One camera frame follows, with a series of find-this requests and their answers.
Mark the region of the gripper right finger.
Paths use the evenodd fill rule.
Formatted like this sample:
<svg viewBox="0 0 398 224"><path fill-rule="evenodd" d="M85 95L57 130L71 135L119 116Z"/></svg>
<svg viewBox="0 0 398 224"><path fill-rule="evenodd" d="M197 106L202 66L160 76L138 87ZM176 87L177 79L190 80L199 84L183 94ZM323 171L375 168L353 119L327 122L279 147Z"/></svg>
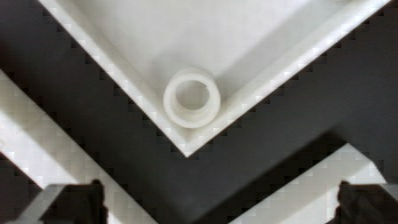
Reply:
<svg viewBox="0 0 398 224"><path fill-rule="evenodd" d="M398 224L398 184L341 182L330 224Z"/></svg>

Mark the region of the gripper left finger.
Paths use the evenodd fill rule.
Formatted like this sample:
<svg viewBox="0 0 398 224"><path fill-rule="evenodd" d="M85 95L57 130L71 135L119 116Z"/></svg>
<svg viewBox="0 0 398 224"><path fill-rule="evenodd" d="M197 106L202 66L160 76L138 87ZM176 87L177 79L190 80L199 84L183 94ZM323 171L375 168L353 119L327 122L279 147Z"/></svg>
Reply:
<svg viewBox="0 0 398 224"><path fill-rule="evenodd" d="M10 224L106 224L105 186L51 184L37 194Z"/></svg>

